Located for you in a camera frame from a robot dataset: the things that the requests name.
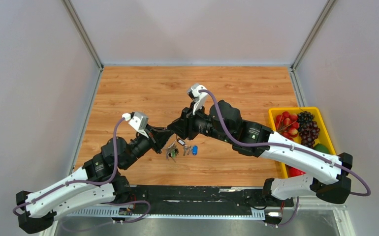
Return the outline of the keyring with key bunch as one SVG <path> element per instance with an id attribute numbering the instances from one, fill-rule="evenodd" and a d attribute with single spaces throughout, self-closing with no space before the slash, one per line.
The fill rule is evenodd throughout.
<path id="1" fill-rule="evenodd" d="M 172 143 L 165 149 L 165 153 L 166 153 L 167 160 L 172 160 L 175 162 L 177 156 L 179 155 L 179 149 L 175 143 Z"/>

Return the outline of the key with blue tag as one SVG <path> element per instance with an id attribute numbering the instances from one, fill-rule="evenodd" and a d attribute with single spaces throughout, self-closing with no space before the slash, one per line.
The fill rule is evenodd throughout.
<path id="1" fill-rule="evenodd" d="M 198 146 L 190 146 L 188 149 L 188 155 L 197 155 L 198 153 Z"/>

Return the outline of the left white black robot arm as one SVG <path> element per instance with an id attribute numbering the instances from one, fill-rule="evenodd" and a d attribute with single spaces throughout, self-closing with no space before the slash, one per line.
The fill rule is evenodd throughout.
<path id="1" fill-rule="evenodd" d="M 130 142 L 115 136 L 84 165 L 53 185 L 36 191 L 16 194 L 14 213 L 19 213 L 19 227 L 28 234 L 41 232 L 65 215 L 96 204 L 124 204 L 134 198 L 127 170 L 149 150 L 161 153 L 172 131 L 147 125 L 146 135 L 137 133 Z"/>

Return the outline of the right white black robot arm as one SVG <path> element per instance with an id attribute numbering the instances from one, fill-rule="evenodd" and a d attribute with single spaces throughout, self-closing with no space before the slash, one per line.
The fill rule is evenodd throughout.
<path id="1" fill-rule="evenodd" d="M 218 107 L 219 111 L 212 106 L 209 114 L 204 108 L 184 108 L 167 128 L 181 139 L 193 140 L 202 134 L 231 144 L 239 154 L 272 159 L 304 171 L 296 177 L 266 179 L 262 199 L 268 205 L 300 196 L 316 196 L 333 204 L 347 200 L 351 179 L 345 169 L 352 167 L 351 155 L 330 155 L 291 141 L 265 125 L 242 119 L 240 110 L 224 100 Z"/>

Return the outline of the red cherries bunch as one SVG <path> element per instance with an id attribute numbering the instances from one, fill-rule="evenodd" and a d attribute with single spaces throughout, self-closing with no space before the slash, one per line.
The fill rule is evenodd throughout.
<path id="1" fill-rule="evenodd" d="M 275 127 L 276 131 L 288 138 L 293 140 L 293 138 L 297 137 L 299 134 L 299 116 L 296 113 L 290 113 L 288 111 L 284 111 L 281 114 L 276 115 L 275 117 Z"/>

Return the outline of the red apple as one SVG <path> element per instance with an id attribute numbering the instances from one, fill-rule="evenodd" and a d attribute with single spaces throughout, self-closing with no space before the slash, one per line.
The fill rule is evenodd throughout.
<path id="1" fill-rule="evenodd" d="M 289 166 L 287 170 L 288 170 L 288 177 L 296 177 L 296 176 L 301 176 L 305 174 L 304 171 L 291 167 L 291 166 Z"/>

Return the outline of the dark purple grapes bunch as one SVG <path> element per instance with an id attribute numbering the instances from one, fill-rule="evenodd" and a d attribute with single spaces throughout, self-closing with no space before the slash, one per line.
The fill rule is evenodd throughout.
<path id="1" fill-rule="evenodd" d="M 315 116 L 307 111 L 298 113 L 298 116 L 301 145 L 313 148 L 320 133 L 320 128 L 315 121 Z"/>

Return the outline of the yellow plastic tray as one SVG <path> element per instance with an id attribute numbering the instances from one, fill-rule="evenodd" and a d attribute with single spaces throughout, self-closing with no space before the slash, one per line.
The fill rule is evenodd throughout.
<path id="1" fill-rule="evenodd" d="M 271 108 L 268 113 L 271 128 L 285 138 L 320 152 L 336 154 L 318 108 Z"/>

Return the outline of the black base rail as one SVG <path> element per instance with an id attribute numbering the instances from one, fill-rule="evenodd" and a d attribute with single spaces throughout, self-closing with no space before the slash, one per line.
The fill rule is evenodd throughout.
<path id="1" fill-rule="evenodd" d="M 293 207 L 293 199 L 278 200 L 264 196 L 260 187 L 136 185 L 125 202 L 134 213 L 179 216 L 251 216 L 255 210 Z"/>

